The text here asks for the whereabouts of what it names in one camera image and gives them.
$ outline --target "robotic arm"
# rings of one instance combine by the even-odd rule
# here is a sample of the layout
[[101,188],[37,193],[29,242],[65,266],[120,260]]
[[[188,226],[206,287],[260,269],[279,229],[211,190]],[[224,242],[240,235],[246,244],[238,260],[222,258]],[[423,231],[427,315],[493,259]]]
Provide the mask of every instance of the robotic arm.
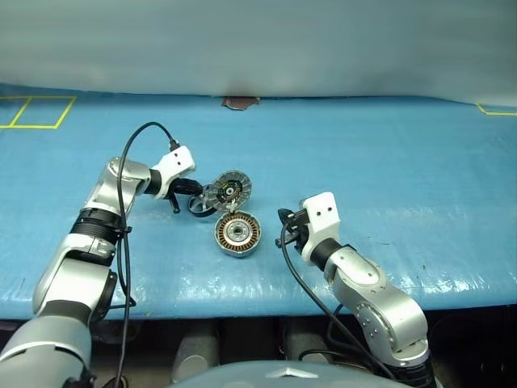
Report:
[[[16,331],[0,353],[2,386],[93,386],[88,372],[88,327],[106,315],[117,282],[110,266],[123,233],[116,186],[119,167],[119,158],[104,167],[36,286],[32,299],[36,316]],[[126,160],[122,171],[126,214],[142,193],[157,199],[173,196],[174,182],[193,170],[190,151],[178,144],[151,169]]]
[[331,192],[304,200],[301,208],[279,210],[291,232],[286,243],[296,242],[302,259],[323,271],[336,298],[359,321],[372,354],[399,382],[436,387],[422,309],[388,282],[379,264],[339,243],[340,219]]

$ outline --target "metal disc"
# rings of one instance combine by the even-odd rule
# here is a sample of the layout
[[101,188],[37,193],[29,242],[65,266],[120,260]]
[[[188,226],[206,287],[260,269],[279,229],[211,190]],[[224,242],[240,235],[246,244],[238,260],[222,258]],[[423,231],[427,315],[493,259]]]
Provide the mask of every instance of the metal disc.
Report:
[[195,217],[207,217],[216,212],[212,202],[208,199],[207,190],[210,185],[203,187],[203,192],[198,196],[191,196],[188,200],[188,209]]
[[207,191],[208,200],[221,212],[234,212],[251,195],[251,179],[240,171],[221,174]]
[[259,222],[249,213],[227,213],[216,223],[217,245],[231,256],[249,255],[259,244],[261,234]]

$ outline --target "white wall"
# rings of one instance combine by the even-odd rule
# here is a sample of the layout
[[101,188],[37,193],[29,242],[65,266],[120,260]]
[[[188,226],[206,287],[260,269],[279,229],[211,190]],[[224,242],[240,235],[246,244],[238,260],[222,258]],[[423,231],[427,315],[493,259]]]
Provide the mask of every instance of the white wall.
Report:
[[0,82],[517,104],[517,0],[6,0]]

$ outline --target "black wire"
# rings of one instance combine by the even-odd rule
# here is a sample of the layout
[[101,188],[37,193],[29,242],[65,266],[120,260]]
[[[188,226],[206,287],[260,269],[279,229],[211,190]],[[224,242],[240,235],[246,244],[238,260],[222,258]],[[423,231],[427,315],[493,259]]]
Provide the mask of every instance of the black wire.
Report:
[[[336,307],[336,310],[334,310],[334,315],[337,316],[339,314],[339,311],[341,311],[342,308],[343,308],[343,305],[339,304],[338,307]],[[367,359],[364,358],[364,355],[360,351],[360,349],[358,349],[357,347],[355,347],[353,345],[350,345],[350,344],[347,344],[345,342],[339,341],[339,340],[335,339],[332,336],[332,329],[333,328],[334,328],[334,323],[332,321],[330,321],[329,322],[329,326],[326,329],[326,340],[330,344],[334,345],[335,347],[341,348],[342,350],[345,350],[347,352],[354,353],[356,356],[359,353],[360,356],[363,356],[363,357],[361,357],[361,362],[363,364],[365,364],[365,367],[367,369],[369,369],[369,370],[374,370],[375,369],[375,365],[372,365],[372,362],[370,360],[367,360]]]
[[346,354],[342,354],[340,352],[335,352],[334,350],[329,349],[309,349],[304,350],[300,355],[298,356],[298,361],[303,361],[305,356],[308,356],[309,354],[328,354],[330,356],[336,356],[341,358],[347,358]]
[[[114,381],[115,381],[115,377],[112,378],[111,380],[108,380],[106,382],[106,384],[103,385],[103,388],[113,388]],[[122,388],[129,387],[128,379],[126,377],[122,376],[122,378],[120,379],[120,382],[122,383]]]
[[[122,251],[122,241],[119,240],[117,243],[117,247],[116,247],[116,271],[117,271],[117,275],[119,277],[119,283],[120,283],[120,288],[122,289],[122,293],[124,294],[124,296],[127,296],[128,288],[126,286],[126,282],[124,281],[124,273],[122,272],[121,251]],[[129,306],[134,307],[136,305],[137,305],[137,301],[135,301],[132,298],[132,296],[129,295]],[[125,306],[126,306],[125,303],[122,305],[113,305],[113,306],[110,306],[110,310],[123,309],[123,308],[125,308]]]
[[280,247],[282,248],[282,253],[284,254],[285,263],[288,265],[289,271],[291,271],[291,274],[294,276],[295,280],[298,282],[298,284],[301,286],[302,289],[309,295],[309,297],[314,301],[314,303],[317,304],[317,306],[323,310],[323,312],[330,318],[330,320],[336,325],[338,330],[341,332],[341,334],[344,335],[344,337],[351,342],[352,345],[357,347],[364,356],[372,362],[372,364],[376,365],[378,369],[380,369],[386,377],[394,380],[395,377],[393,376],[393,373],[386,368],[386,365],[384,365],[380,360],[378,360],[375,356],[373,356],[355,337],[350,333],[350,331],[347,329],[347,327],[334,315],[332,314],[332,311],[329,310],[327,306],[316,296],[315,293],[310,289],[310,287],[304,282],[304,280],[301,278],[298,271],[294,268],[292,265],[292,261],[289,258],[288,249],[285,245],[285,234],[288,229],[288,227],[291,225],[291,222],[287,222],[282,227],[282,231],[280,232]]
[[[169,142],[172,144],[174,139],[170,135],[169,131],[167,129],[155,122],[150,121],[149,123],[143,124],[139,129],[137,129],[131,137],[128,139],[128,142],[126,143],[124,147],[124,151],[122,151],[122,155],[120,156],[120,163],[119,163],[119,170],[116,175],[116,191],[119,198],[119,208],[120,208],[120,229],[122,234],[122,239],[124,241],[124,266],[125,266],[125,306],[124,306],[124,325],[122,327],[122,345],[120,348],[120,359],[119,359],[119,367],[116,372],[116,379],[115,379],[115,388],[119,388],[120,385],[120,379],[122,378],[122,369],[124,367],[124,359],[126,356],[126,342],[128,338],[128,324],[129,324],[129,308],[131,307],[131,263],[129,260],[129,240],[128,240],[128,224],[126,219],[126,211],[124,207],[124,198],[122,196],[122,171],[124,169],[124,164],[126,163],[126,158],[128,156],[129,148],[131,147],[131,144],[134,142],[134,140],[137,138],[137,136],[146,128],[150,126],[157,126],[159,127],[165,135],[169,138]],[[121,258],[117,256],[117,263],[121,264]],[[124,283],[124,277],[120,277],[120,285]]]

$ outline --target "yellow tape line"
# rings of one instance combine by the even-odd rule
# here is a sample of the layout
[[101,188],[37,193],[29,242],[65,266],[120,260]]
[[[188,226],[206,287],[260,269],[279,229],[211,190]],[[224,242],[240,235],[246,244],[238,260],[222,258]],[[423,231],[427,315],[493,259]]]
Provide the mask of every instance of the yellow tape line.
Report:
[[487,116],[517,116],[517,108],[515,109],[515,112],[494,112],[487,111],[480,103],[477,103],[476,106],[481,112],[483,112]]
[[[0,96],[0,100],[8,100],[8,99],[25,99],[25,103],[22,107],[16,112],[15,117],[9,124],[0,124],[0,129],[58,129],[66,115],[70,112],[70,109],[75,103],[77,97],[75,95],[8,95],[8,96]],[[56,123],[54,124],[16,124],[19,120],[25,109],[27,109],[28,105],[34,99],[69,99],[68,105],[66,105],[65,110],[61,113]]]

